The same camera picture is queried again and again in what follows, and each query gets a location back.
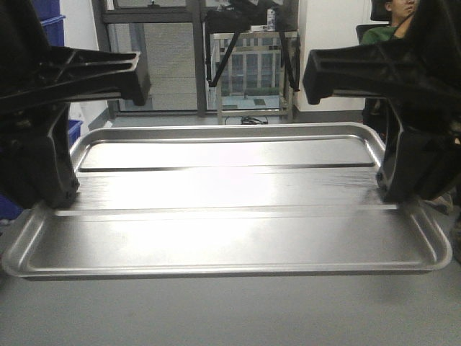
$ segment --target blue crate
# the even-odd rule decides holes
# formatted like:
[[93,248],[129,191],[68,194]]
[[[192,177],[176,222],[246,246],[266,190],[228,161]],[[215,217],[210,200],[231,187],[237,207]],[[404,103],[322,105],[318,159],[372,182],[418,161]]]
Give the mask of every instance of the blue crate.
[[54,18],[61,14],[59,0],[32,0],[32,4],[40,20]]
[[66,16],[61,15],[42,21],[42,27],[51,45],[64,46],[64,18]]
[[0,195],[0,220],[14,220],[22,213],[22,208],[15,205],[8,198]]
[[83,121],[80,120],[69,120],[68,126],[68,138],[69,138],[69,148],[76,142],[80,137],[80,129]]
[[[80,128],[83,121],[80,120],[69,120],[68,121],[68,142],[69,148],[76,142],[80,137]],[[0,195],[0,220],[14,220],[19,214],[22,213],[22,208],[14,204],[8,198]]]

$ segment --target stainless steel tray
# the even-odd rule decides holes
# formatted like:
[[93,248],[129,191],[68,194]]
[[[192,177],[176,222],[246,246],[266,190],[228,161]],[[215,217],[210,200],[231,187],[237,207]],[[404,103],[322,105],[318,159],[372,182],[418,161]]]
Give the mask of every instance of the stainless steel tray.
[[35,279],[444,267],[422,202],[381,201],[382,155],[354,123],[97,130],[72,150],[75,204],[32,209],[3,266]]

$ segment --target gray table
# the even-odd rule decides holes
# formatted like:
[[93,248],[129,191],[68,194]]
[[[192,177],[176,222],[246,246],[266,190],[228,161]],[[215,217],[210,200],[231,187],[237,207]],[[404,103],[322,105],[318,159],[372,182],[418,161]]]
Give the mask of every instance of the gray table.
[[[449,228],[452,217],[437,218]],[[3,274],[0,302],[2,346],[461,342],[456,262],[394,276],[33,282]]]

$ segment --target white wall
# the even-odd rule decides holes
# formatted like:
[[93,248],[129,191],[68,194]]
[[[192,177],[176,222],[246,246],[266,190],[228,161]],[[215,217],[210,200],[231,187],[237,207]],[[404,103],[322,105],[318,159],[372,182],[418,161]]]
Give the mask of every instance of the white wall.
[[[311,49],[358,45],[355,27],[370,22],[370,0],[300,0],[301,76]],[[300,111],[360,110],[363,99],[329,97],[319,105],[309,105],[304,89],[296,94]]]
[[[64,14],[64,41],[71,48],[98,50],[96,27],[94,26],[91,0],[61,0]],[[70,118],[83,120],[82,134],[88,132],[90,124],[107,109],[106,101],[76,102],[72,104]]]

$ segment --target chair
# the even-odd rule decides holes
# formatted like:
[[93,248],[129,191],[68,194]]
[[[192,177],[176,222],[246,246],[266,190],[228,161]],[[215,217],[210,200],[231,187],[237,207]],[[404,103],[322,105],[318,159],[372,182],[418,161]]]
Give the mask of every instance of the chair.
[[[386,11],[384,4],[387,0],[371,0],[372,13],[370,19],[372,21],[390,22],[390,12]],[[363,35],[366,31],[375,27],[385,27],[389,25],[380,24],[364,24],[357,25],[355,30],[359,42],[362,41]],[[363,123],[370,126],[380,135],[381,139],[385,140],[385,132],[387,124],[387,112],[389,112],[387,102],[384,99],[371,99],[365,100],[365,107],[362,111]]]
[[[371,0],[372,1],[372,13],[370,19],[375,22],[390,22],[390,12],[386,11],[384,3],[388,0]],[[357,38],[359,42],[362,41],[363,35],[367,30],[375,27],[385,27],[388,24],[363,24],[357,25],[355,30],[357,32]]]

